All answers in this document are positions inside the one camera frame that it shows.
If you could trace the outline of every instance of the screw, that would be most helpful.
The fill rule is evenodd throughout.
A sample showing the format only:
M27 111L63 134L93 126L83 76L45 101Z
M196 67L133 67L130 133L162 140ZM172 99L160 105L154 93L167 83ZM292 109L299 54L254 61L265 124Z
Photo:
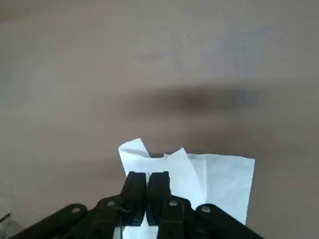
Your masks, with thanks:
M113 202L113 201L109 201L109 202L108 202L108 206L109 206L109 207L112 207L112 206L114 206L114 205L115 205L115 202Z
M80 208L73 208L73 209L72 209L72 213L78 213L79 211L81 211Z
M172 207L175 207L175 206L177 206L177 201L171 200L171 201L169 202L169 205L172 206Z
M205 213L210 213L210 208L208 206L202 207L201 210Z

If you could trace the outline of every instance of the crumpled paper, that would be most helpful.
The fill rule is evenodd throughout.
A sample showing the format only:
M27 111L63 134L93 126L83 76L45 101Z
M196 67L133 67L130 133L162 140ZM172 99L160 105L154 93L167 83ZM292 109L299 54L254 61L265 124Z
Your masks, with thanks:
M151 158L140 138L119 147L126 175L130 171L168 171L171 193L191 202L192 208L212 203L246 223L255 160L219 154L187 154L184 148L162 158ZM144 218L141 227L127 227L125 239L156 238L157 227L149 227Z

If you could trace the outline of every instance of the floor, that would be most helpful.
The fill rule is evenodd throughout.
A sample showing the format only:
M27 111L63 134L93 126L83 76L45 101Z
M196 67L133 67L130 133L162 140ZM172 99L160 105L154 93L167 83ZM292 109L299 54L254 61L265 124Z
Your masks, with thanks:
M2 0L0 195L30 225L119 192L118 146L256 159L247 225L315 238L319 2Z

